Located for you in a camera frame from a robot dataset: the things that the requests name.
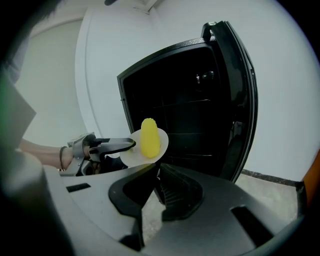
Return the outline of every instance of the open oven door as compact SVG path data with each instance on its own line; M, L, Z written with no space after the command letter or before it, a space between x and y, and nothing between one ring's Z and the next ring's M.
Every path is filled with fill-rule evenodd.
M228 21L159 50L117 77L130 132L153 118L169 137L162 163L236 181L257 124L255 70Z

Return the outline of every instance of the black plastic part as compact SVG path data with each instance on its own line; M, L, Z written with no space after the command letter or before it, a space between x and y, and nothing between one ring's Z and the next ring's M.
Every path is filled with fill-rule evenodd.
M101 143L108 143L110 138L95 138L90 143L90 148L95 148L99 146Z
M231 209L234 216L240 222L256 247L259 247L273 238L273 235L264 225L245 207Z
M132 234L121 240L136 251L144 246L141 210L155 188L158 170L158 165L150 164L139 172L116 181L108 191L110 201L119 213L136 219L136 228Z
M99 174L111 173L128 168L122 161L120 157L112 158L106 156L103 161L100 162Z
M107 152L103 152L100 154L100 160L104 159L105 155L107 154L115 154L115 153L119 153L119 152L123 152L123 151L127 151L131 148L133 148L137 143L135 141L133 141L133 143L130 145L130 146L127 146L127 147L122 147L122 148L119 148L119 149L116 149L116 150L109 150Z
M307 191L306 191L305 183L303 181L297 182L295 184L295 190L296 190L296 199L298 203L297 215L299 217L301 215L305 215L308 209Z
M97 154L99 153L98 149L92 149L89 151L90 154Z
M161 183L160 180L158 178L155 178L155 182L154 182L154 193L156 195L156 197L158 198L159 202L162 205L165 205L165 194L161 188Z
M94 169L92 167L88 167L85 170L85 175L93 175L94 174Z
M235 181L255 134L255 71L230 24L209 24L204 38L151 54L118 85L131 133L153 118L168 134L164 163Z
M110 5L112 5L115 1L117 1L117 0L104 0L104 4L105 4L106 6L110 6Z
M204 191L196 180L166 164L160 166L160 180L165 204L163 221L187 219L201 205Z
M66 190L68 190L69 193L79 191L79 190L84 190L87 188L90 188L91 186L88 183L81 183L73 186L67 186Z
M202 27L202 32L201 32L201 37L206 40L209 41L210 38L213 36L213 34L211 33L211 27L216 25L216 22L208 22L206 24L203 25Z
M76 176L76 177L80 177L80 176L84 176L84 174L83 174L82 171L78 171L75 176Z

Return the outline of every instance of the gray surface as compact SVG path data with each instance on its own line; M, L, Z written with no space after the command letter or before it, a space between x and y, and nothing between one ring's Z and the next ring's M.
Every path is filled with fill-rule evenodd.
M241 174L236 183L244 191L262 202L286 224L297 218L296 188Z
M115 240L120 240L129 235L135 224L135 219L122 215L111 203L108 196L110 186L124 177L132 175L150 164L102 173L99 175L87 175L70 177L63 176L62 182L66 187L81 183L87 183L91 187L70 193L71 198L82 212L106 234Z
M44 174L46 176L47 187L50 190L50 195L52 198L52 202L54 204L54 208L57 214L59 215L61 222L64 225L66 233L70 238L70 242L72 244L75 255L77 256L140 255L136 251L126 246L123 246L121 243L115 242L115 239L113 239L113 237L110 236L112 235L110 234L110 229L108 229L109 234L107 234L104 231L105 226L103 223L99 223L100 221L99 217L92 218L92 216L90 216L90 214L92 213L88 211L86 212L86 214L84 213L83 211L85 210L84 208L85 207L88 208L91 205L91 202L89 200L87 200L88 205L85 205L85 206L79 205L76 202L77 200L74 197L75 194L81 193L85 190L89 191L90 189L93 189L93 187L89 187L84 190L79 190L73 193L69 193L65 189L66 185L68 186L69 184L74 184L74 183L79 184L81 183L81 180L86 181L85 178L93 178L97 175L81 176L81 177L64 177L61 179L57 170L51 166L44 166ZM121 172L119 174L120 175L123 174L125 176L128 173ZM118 220L115 220L114 216L111 216L110 218L113 219L114 225L120 230L121 227L118 221L124 222L125 218L129 218L129 217L120 216Z
M241 174L236 184L255 199L267 206L287 225L297 217L297 194L292 186ZM142 209L143 238L146 244L157 234L162 226L161 212L165 206L160 204L153 192Z
M255 248L242 225L230 209L245 206L272 233L277 234L286 225L254 197L234 183L208 176L186 168L168 171L181 172L199 182L204 198L191 216L177 221L165 221L161 229L146 244L147 255L241 255Z

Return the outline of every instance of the yellow corn cob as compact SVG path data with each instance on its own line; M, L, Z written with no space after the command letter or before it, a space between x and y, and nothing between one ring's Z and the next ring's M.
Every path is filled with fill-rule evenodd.
M140 147L142 154L147 158L154 158L160 152L160 137L156 121L146 118L141 124Z

